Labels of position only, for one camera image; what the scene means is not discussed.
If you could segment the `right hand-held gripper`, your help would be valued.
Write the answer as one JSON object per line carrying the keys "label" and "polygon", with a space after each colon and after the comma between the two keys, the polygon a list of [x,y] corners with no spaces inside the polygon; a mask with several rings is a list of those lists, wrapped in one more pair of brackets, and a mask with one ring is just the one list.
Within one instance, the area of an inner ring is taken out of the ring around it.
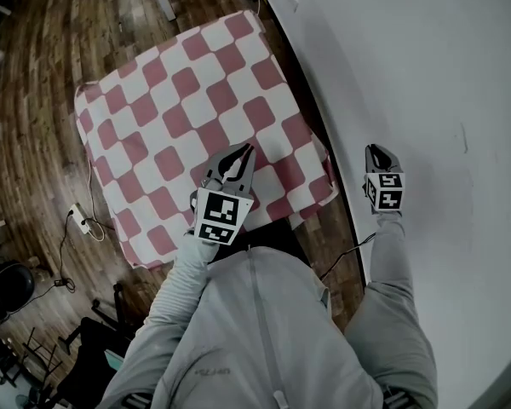
{"label": "right hand-held gripper", "polygon": [[405,173],[399,158],[385,147],[365,148],[365,197],[375,213],[401,212],[405,196]]}

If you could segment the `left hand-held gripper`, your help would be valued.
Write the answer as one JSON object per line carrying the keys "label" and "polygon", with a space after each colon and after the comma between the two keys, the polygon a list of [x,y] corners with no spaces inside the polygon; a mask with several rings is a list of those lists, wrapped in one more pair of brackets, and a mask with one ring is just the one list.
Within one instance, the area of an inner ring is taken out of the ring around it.
{"label": "left hand-held gripper", "polygon": [[256,151],[249,143],[210,157],[200,186],[191,195],[196,238],[220,245],[233,242],[254,204],[250,189],[255,164]]}

